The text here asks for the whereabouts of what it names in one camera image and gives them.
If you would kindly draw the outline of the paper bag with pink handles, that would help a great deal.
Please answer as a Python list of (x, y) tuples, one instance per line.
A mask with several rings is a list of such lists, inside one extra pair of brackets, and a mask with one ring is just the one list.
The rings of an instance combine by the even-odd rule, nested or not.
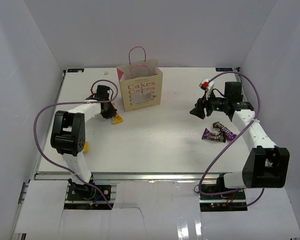
[(158, 60), (147, 59), (146, 52), (140, 61), (131, 61), (116, 68), (123, 107), (126, 112), (161, 104), (163, 72), (158, 68)]

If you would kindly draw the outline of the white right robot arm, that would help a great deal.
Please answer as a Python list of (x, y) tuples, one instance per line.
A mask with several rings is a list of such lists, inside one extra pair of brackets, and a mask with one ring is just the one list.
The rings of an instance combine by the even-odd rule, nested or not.
[(242, 84), (226, 82), (222, 97), (215, 96), (214, 84), (208, 79), (204, 79), (199, 86), (204, 90), (204, 95), (197, 100), (190, 114), (204, 119), (214, 111), (225, 113), (242, 133), (250, 151), (242, 170), (220, 176), (221, 183), (215, 187), (216, 195), (226, 200), (233, 195), (234, 189), (283, 188), (290, 153), (287, 148), (278, 147), (254, 118), (253, 106), (243, 100)]

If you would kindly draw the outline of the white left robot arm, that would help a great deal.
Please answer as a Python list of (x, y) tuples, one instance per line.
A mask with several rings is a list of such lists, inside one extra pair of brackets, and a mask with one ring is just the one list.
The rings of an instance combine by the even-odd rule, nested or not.
[(68, 182), (74, 192), (85, 200), (91, 200), (97, 195), (93, 174), (84, 157), (86, 122), (97, 115), (104, 119), (117, 115), (114, 105), (109, 102), (113, 94), (109, 86), (98, 85), (84, 104), (68, 111), (58, 110), (54, 115), (50, 145), (61, 154), (67, 167), (73, 171)]

